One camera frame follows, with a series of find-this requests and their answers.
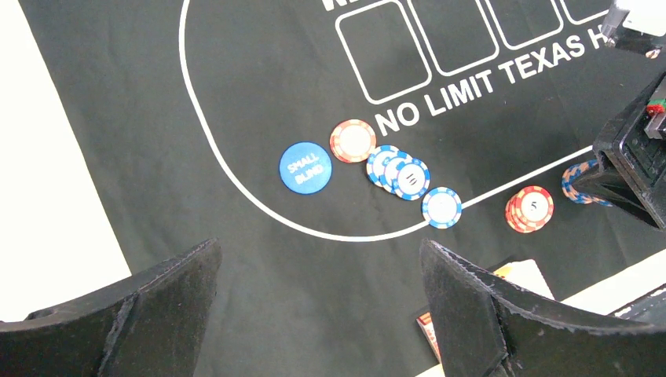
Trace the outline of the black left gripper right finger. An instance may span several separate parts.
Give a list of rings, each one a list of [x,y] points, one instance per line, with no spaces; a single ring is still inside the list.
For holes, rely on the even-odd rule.
[[[423,284],[447,376],[662,376],[665,326],[576,309],[432,240]]]

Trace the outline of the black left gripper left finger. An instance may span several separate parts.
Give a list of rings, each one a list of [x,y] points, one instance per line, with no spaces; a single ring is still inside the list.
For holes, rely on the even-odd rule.
[[[217,293],[221,245],[191,250],[1,325],[4,376],[191,376]]]

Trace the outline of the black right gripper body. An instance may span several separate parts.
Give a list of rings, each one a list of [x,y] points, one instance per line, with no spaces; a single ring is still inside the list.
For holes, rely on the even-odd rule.
[[[646,127],[656,122],[656,117],[647,111],[651,97],[665,86],[665,73],[661,72],[620,113],[611,118],[597,136],[593,150],[598,165],[622,166],[626,169],[641,169],[647,174],[649,168],[661,170],[661,227],[665,228],[665,139],[651,138]]]

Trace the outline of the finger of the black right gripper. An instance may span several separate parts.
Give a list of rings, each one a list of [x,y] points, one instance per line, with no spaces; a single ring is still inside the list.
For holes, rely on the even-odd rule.
[[[661,170],[595,166],[574,179],[579,192],[610,202],[652,227],[661,227]]]

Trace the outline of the red poker chip stack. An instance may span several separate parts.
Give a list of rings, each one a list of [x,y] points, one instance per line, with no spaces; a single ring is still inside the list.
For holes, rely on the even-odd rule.
[[[505,221],[516,232],[531,233],[542,229],[552,218],[554,201],[543,187],[522,188],[507,202]]]

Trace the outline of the blue chips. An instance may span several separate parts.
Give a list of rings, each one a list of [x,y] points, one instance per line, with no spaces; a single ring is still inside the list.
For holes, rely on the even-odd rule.
[[[423,220],[436,229],[457,224],[463,203],[452,188],[432,188],[430,168],[421,160],[392,145],[380,145],[366,160],[370,181],[390,194],[406,201],[420,200]]]

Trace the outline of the blue small blind button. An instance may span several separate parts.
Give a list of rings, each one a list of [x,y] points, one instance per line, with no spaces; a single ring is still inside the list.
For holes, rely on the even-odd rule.
[[[328,185],[333,169],[331,158],[323,147],[302,141],[283,152],[278,171],[288,189],[300,195],[310,195]]]

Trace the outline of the red chips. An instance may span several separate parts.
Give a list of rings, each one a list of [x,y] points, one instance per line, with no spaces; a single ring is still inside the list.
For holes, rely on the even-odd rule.
[[[331,151],[345,163],[365,161],[376,146],[375,131],[361,119],[342,121],[331,132]]]

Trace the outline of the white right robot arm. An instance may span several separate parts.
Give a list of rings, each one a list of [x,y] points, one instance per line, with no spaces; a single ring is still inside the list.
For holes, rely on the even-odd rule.
[[[654,59],[665,52],[665,4],[615,1],[602,23],[608,46]],[[601,129],[595,167],[572,187],[654,228],[665,228],[665,73]]]

